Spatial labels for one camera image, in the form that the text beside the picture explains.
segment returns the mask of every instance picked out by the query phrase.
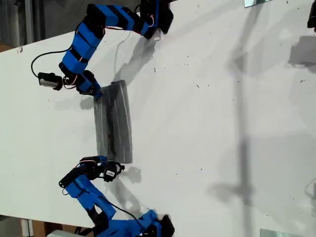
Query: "white table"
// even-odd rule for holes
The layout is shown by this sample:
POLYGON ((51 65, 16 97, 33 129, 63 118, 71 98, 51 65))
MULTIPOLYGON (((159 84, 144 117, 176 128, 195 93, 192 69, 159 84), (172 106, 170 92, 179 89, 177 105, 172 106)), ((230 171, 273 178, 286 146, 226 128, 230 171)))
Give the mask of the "white table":
MULTIPOLYGON (((106 86, 124 66, 116 78, 128 83, 133 164, 116 182, 94 184, 133 213, 169 213, 176 237, 310 231, 311 4, 273 0, 245 9, 235 0, 180 0, 171 6, 168 35, 134 56, 145 41, 108 30, 88 68, 106 86)), ((69 33, 0 54, 2 215, 92 226, 58 186, 81 157, 96 154, 92 101, 75 90, 41 87, 30 70, 35 56, 67 48, 72 39, 69 33)), ((35 71, 61 74, 62 57, 41 58, 35 71)), ((118 211, 116 218, 127 217, 118 211)))

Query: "robotic arm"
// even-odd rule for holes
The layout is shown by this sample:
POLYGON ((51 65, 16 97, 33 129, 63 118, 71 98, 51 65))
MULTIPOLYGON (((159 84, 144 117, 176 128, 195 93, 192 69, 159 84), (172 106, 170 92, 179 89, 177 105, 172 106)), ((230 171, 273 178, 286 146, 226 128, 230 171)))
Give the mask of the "robotic arm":
POLYGON ((132 215, 134 220, 112 220, 116 206, 90 180, 103 178, 105 182, 111 182, 124 169, 124 165, 108 161, 104 156, 83 158, 59 182, 59 186, 72 198, 76 198, 87 211, 95 224, 93 232, 97 237, 137 237, 140 234, 148 237, 172 237, 174 227, 168 215, 158 220, 153 210, 149 210, 139 219, 132 215), (96 211, 96 206, 102 210, 101 213, 96 211))
POLYGON ((72 45, 63 51, 66 54, 59 68, 65 76, 62 78, 54 73, 39 73, 37 76, 33 72, 39 78, 39 84, 54 90, 63 86, 76 88, 80 94, 101 97, 100 85, 93 73, 85 68, 101 42, 105 28, 134 31, 147 39, 157 29, 166 34, 173 20, 169 3, 170 0, 141 0, 140 16, 124 6, 89 4, 86 17, 75 30, 72 45))

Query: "cable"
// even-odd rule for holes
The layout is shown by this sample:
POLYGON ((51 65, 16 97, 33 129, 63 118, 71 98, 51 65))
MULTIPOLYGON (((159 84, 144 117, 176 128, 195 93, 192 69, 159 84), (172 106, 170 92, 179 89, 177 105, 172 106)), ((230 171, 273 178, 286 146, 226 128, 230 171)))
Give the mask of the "cable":
POLYGON ((149 27, 152 27, 152 26, 155 24, 154 16, 153 16, 153 15, 150 15, 150 18, 152 18, 153 23, 152 23, 149 27))
POLYGON ((37 56, 37 57, 32 61, 32 63, 31 63, 31 70, 32 70, 32 73, 34 74, 34 76, 37 77, 37 78, 39 78, 39 77, 35 74, 35 72, 34 72, 34 70, 33 70, 33 64, 34 64, 34 62, 35 62, 38 58, 40 58, 40 57, 42 57, 42 56, 45 56, 45 55, 48 55, 48 54, 52 54, 52 53, 64 53, 64 52, 67 52, 68 49, 69 49, 69 48, 67 48, 67 49, 65 49, 65 50, 62 50, 62 51, 47 52, 47 53, 43 53, 43 54, 40 54, 39 56, 37 56))
POLYGON ((105 199, 104 197, 100 197, 100 198, 102 198, 104 201, 107 201, 109 204, 111 204, 113 207, 117 208, 118 210, 120 210, 120 211, 122 211, 122 212, 125 212, 126 214, 130 215, 131 217, 133 217, 133 218, 135 219, 135 221, 139 224, 139 226, 140 226, 143 230, 146 229, 145 227, 143 227, 142 224, 140 224, 140 222, 137 220, 137 218, 136 218, 132 213, 130 213, 130 212, 124 210, 124 209, 119 208, 118 206, 114 205, 114 204, 111 203, 109 200, 105 199))
MULTIPOLYGON (((80 187, 80 186, 78 185, 78 183, 77 183, 75 180, 74 180, 74 184, 75 184, 76 187, 79 188, 82 192, 86 192, 86 193, 88 193, 88 194, 90 193, 90 192, 87 191, 86 189, 83 189, 82 187, 80 187)), ((140 226, 143 230, 146 229, 142 224, 140 224, 140 222, 137 220, 137 218, 136 218, 132 213, 130 213, 130 212, 128 212, 128 211, 125 211, 125 210, 122 209, 122 208, 119 208, 118 206, 114 205, 113 203, 111 203, 109 200, 107 200, 106 198, 104 198, 104 197, 102 197, 102 196, 100 196, 100 198, 103 199, 104 201, 108 202, 110 205, 112 205, 113 207, 117 208, 118 210, 120 210, 120 211, 122 211, 122 212, 125 212, 126 214, 130 215, 131 217, 133 217, 134 220, 139 224, 139 226, 140 226)))
POLYGON ((64 188, 63 191, 62 191, 63 195, 64 195, 64 196, 69 195, 69 193, 65 194, 65 193, 64 193, 64 190, 65 190, 65 188, 64 188))
POLYGON ((140 7, 140 5, 141 5, 141 4, 138 4, 138 5, 135 7, 135 9, 134 9, 134 13, 136 13, 136 12, 137 12, 137 8, 139 8, 139 7, 140 7))

